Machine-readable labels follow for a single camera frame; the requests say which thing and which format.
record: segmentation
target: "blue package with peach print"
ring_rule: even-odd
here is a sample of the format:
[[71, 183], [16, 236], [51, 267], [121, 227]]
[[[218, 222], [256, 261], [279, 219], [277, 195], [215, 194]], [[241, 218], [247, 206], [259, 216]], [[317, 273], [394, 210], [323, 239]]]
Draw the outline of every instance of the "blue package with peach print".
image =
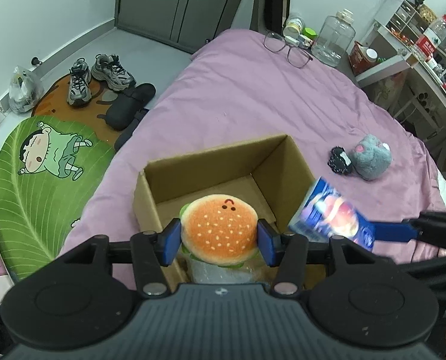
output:
[[288, 227], [311, 242], [342, 235], [369, 251], [375, 242], [375, 226], [323, 178], [310, 188]]

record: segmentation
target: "purple blanket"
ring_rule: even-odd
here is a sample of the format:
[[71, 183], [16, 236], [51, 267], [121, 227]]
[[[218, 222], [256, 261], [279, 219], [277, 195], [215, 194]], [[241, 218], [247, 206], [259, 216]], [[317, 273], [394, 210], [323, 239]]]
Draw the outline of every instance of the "purple blanket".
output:
[[[149, 160], [281, 132], [294, 138], [316, 178], [323, 176], [370, 220], [445, 211], [436, 165], [420, 140], [337, 70], [317, 60], [297, 69], [287, 51], [265, 49], [263, 38], [228, 30], [193, 55], [114, 157], [62, 253], [96, 234], [114, 242], [138, 232], [133, 191]], [[369, 133], [389, 144], [389, 169], [371, 182], [334, 174], [327, 165], [330, 149], [351, 149]], [[437, 249], [380, 242], [374, 252], [401, 263], [433, 257]], [[114, 276], [134, 288], [129, 266], [114, 267]]]

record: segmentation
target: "toy burger bun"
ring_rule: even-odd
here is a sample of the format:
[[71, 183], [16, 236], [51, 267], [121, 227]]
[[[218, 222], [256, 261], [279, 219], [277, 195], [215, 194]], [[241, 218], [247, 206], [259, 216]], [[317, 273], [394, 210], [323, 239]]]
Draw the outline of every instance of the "toy burger bun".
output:
[[257, 250], [258, 215], [229, 195], [197, 199], [181, 215], [181, 240], [191, 254], [219, 266], [240, 264]]

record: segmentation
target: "floor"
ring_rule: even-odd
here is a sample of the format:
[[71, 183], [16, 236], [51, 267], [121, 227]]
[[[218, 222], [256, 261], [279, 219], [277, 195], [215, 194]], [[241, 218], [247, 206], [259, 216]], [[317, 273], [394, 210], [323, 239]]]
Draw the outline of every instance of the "floor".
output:
[[[122, 30], [110, 32], [88, 43], [42, 78], [45, 90], [59, 78], [69, 73], [78, 58], [84, 57], [92, 66], [97, 54], [116, 54], [121, 65], [136, 79], [137, 83], [152, 83], [156, 87], [154, 99], [147, 105], [152, 108], [161, 94], [191, 62], [191, 55], [162, 43], [155, 42]], [[0, 124], [0, 149], [11, 131], [31, 114], [17, 115], [9, 112]]]

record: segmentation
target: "ridged gray surface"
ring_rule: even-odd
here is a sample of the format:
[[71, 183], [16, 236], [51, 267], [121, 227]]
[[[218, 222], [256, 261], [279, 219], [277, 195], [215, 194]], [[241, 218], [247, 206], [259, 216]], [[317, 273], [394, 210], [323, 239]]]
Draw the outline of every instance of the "ridged gray surface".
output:
[[260, 285], [181, 285], [145, 302], [123, 330], [69, 352], [19, 346], [6, 360], [437, 360], [423, 345], [376, 352], [355, 349], [317, 330], [296, 302], [277, 300]]

